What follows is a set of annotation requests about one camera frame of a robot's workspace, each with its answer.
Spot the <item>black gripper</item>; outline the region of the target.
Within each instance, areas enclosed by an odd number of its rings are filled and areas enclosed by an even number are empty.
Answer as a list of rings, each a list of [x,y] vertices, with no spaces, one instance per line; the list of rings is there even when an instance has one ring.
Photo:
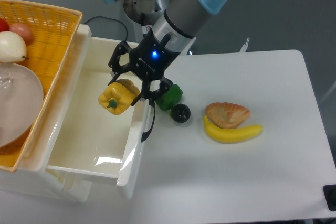
[[[133,99],[131,106],[139,100],[155,101],[167,93],[173,85],[171,80],[164,77],[165,70],[179,55],[178,52],[165,47],[170,38],[170,35],[165,35],[163,40],[159,41],[155,38],[153,31],[149,31],[136,48],[132,49],[126,41],[117,44],[108,62],[112,76],[108,85],[116,82],[120,75],[127,72],[133,72],[140,78],[142,80],[141,91]],[[129,54],[129,62],[121,65],[121,56],[126,54]],[[151,83],[154,80],[160,80],[159,88],[151,91]]]

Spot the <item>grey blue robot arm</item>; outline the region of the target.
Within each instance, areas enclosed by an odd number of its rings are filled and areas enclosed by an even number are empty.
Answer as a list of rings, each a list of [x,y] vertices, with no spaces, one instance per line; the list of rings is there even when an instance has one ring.
[[[136,48],[132,49],[126,41],[116,46],[108,63],[112,69],[111,82],[116,82],[123,73],[132,72],[142,80],[140,94],[132,103],[140,99],[153,103],[172,85],[172,81],[164,77],[165,70],[188,48],[206,22],[220,12],[226,1],[169,0]]]

